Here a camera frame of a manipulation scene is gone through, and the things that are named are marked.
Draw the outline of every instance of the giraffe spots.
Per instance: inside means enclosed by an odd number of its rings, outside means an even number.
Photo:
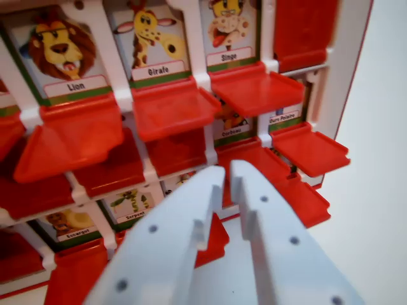
[[[141,60],[140,60],[139,58],[136,58],[136,59],[135,59],[135,62],[134,62],[134,65],[135,65],[136,67],[140,67],[140,66],[141,66]]]
[[[169,45],[168,45],[168,51],[169,51],[170,53],[174,53],[174,52],[176,51],[176,47],[173,46],[172,44],[169,44]]]
[[[135,49],[137,50],[137,52],[141,52],[142,51],[142,44],[137,43],[137,46],[135,46]]]

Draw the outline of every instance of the white background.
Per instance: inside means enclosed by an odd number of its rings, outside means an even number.
[[[310,229],[369,305],[407,303],[406,16],[405,0],[375,1],[337,137],[352,163],[326,175],[320,193],[331,203],[332,218]],[[226,227],[236,238],[230,231],[236,223]],[[224,259],[198,269],[195,283],[202,275],[224,280],[202,287],[206,304],[225,304],[215,301],[225,295],[230,304],[252,304],[247,298],[254,284],[244,282],[253,279],[251,266],[240,262],[249,255],[246,246],[230,243]],[[220,264],[234,266],[241,277],[223,274]],[[40,288],[0,305],[42,304],[44,295]]]

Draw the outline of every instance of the white plastic frame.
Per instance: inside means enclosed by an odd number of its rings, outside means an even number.
[[[32,132],[36,125],[42,125],[39,116],[39,104],[21,75],[13,57],[10,55],[4,41],[0,38],[1,69],[0,76],[9,93],[15,99],[21,110],[20,120],[28,132]]]

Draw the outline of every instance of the white plastic tab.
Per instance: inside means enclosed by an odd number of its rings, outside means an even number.
[[[132,111],[133,97],[123,65],[114,42],[112,31],[107,20],[101,0],[84,1],[83,8],[77,9],[75,2],[60,4],[64,13],[77,22],[89,26],[95,38],[97,50],[102,59],[106,75],[113,89],[114,97],[122,112]]]
[[[214,147],[214,132],[211,125],[203,128],[203,135],[205,137],[205,156],[208,165],[217,164],[217,153]]]
[[[25,129],[32,132],[36,125],[43,124],[39,116],[39,105],[1,38],[0,56],[0,77],[21,110],[20,119]]]
[[[257,120],[257,136],[261,141],[262,147],[271,148],[272,136],[268,133],[268,125],[270,124],[270,113],[260,114]]]
[[[192,76],[195,78],[198,87],[202,87],[208,92],[212,92],[210,87],[210,77],[206,70],[199,1],[167,0],[167,3],[176,10],[183,11]]]
[[[246,161],[230,168],[259,304],[364,304],[269,181]]]
[[[14,231],[23,236],[36,249],[38,254],[43,258],[43,267],[46,270],[54,270],[57,267],[54,260],[55,253],[27,223],[16,224]]]
[[[182,305],[212,212],[222,204],[224,168],[210,166],[176,189],[127,233],[85,304]]]
[[[279,62],[274,59],[274,24],[275,0],[262,0],[261,2],[261,35],[260,60],[266,66],[266,72],[278,72]]]
[[[89,215],[97,227],[100,235],[103,237],[103,244],[107,250],[107,258],[111,259],[114,254],[114,250],[117,248],[116,235],[97,203],[95,201],[91,201],[86,205],[80,205],[72,208],[71,210],[76,213],[87,213]]]

